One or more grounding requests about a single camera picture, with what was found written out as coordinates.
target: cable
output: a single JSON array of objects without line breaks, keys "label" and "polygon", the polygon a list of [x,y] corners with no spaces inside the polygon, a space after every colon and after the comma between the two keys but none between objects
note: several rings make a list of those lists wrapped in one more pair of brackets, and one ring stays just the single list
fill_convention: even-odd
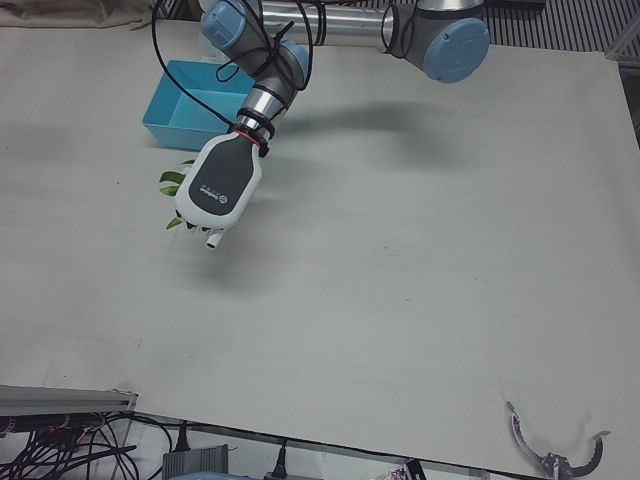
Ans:
[{"label": "cable", "polygon": [[285,438],[282,441],[282,446],[280,447],[280,451],[278,452],[278,460],[276,461],[276,466],[273,468],[273,472],[271,472],[271,477],[273,478],[287,478],[287,468],[285,466],[286,455],[287,455],[287,439]]}]

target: power cord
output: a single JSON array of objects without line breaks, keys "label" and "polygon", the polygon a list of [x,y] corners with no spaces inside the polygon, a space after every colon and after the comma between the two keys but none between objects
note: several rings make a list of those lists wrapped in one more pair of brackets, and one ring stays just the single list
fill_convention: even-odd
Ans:
[{"label": "power cord", "polygon": [[183,420],[178,430],[178,441],[173,452],[187,452],[189,450],[191,450],[191,447],[189,447],[189,441],[187,440],[187,421]]},{"label": "power cord", "polygon": [[287,455],[287,439],[285,438],[282,441],[282,446],[280,447],[280,451],[278,452],[278,460],[276,461],[276,466],[271,473],[272,478],[287,478],[287,468],[285,466],[285,457]]}]

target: metal rod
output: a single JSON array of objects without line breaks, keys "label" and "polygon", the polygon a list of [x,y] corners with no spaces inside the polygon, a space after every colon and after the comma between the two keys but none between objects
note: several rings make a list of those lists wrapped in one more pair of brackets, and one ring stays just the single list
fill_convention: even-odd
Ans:
[{"label": "metal rod", "polygon": [[622,56],[622,52],[629,47],[638,35],[640,35],[640,10],[636,12],[620,35],[605,50],[604,56],[609,60],[618,60]]},{"label": "metal rod", "polygon": [[[287,32],[301,45],[307,44],[307,31],[302,14],[295,4],[289,2],[263,2],[264,25],[270,34],[275,34],[287,23],[294,26]],[[322,45],[352,47],[376,47],[384,50],[382,36],[387,43],[393,33],[393,12],[386,6],[380,9],[325,6],[325,21],[318,21],[318,8],[305,5],[314,42]]]}]

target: silver pipe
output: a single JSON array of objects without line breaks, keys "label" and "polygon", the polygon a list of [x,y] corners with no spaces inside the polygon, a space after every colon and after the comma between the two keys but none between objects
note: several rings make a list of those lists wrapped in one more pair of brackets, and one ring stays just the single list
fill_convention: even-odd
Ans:
[{"label": "silver pipe", "polygon": [[[296,4],[289,2],[263,2],[264,25],[266,30],[274,35],[287,23],[294,22],[294,26],[287,32],[287,38],[306,45],[307,31],[302,15]],[[311,36],[314,42],[318,37],[318,9],[314,5],[305,5],[305,13],[311,26]],[[376,47],[384,50],[382,35],[387,44],[393,33],[393,12],[386,13],[386,8],[354,8],[328,5],[326,11],[326,34],[324,45],[340,45],[351,47]]]}]

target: blue joint cap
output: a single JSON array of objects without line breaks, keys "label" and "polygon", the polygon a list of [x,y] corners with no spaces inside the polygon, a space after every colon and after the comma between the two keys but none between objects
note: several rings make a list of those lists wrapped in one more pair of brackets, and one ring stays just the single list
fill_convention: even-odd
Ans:
[{"label": "blue joint cap", "polygon": [[202,19],[200,31],[219,50],[238,41],[246,25],[245,10],[238,0],[219,0]]},{"label": "blue joint cap", "polygon": [[306,82],[307,74],[309,73],[309,53],[293,40],[284,40],[280,43],[280,46],[289,50],[298,61],[298,65],[300,65],[302,74],[304,75],[304,81]]},{"label": "blue joint cap", "polygon": [[480,66],[489,50],[489,30],[477,18],[464,18],[442,30],[424,54],[422,70],[433,80],[455,83]]}]

